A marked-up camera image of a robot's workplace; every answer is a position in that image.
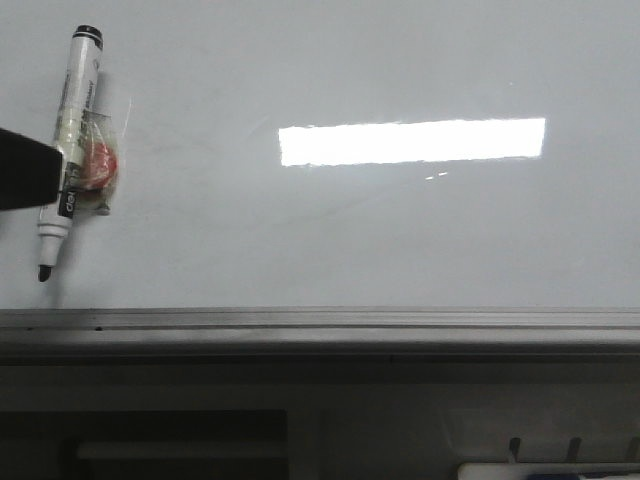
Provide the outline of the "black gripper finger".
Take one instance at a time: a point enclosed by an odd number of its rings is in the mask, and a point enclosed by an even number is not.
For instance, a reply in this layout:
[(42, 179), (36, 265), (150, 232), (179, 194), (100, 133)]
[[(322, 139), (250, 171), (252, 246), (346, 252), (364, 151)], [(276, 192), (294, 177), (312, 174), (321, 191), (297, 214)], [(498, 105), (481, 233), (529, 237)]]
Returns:
[(54, 147), (1, 129), (1, 210), (50, 204), (57, 198), (63, 156)]

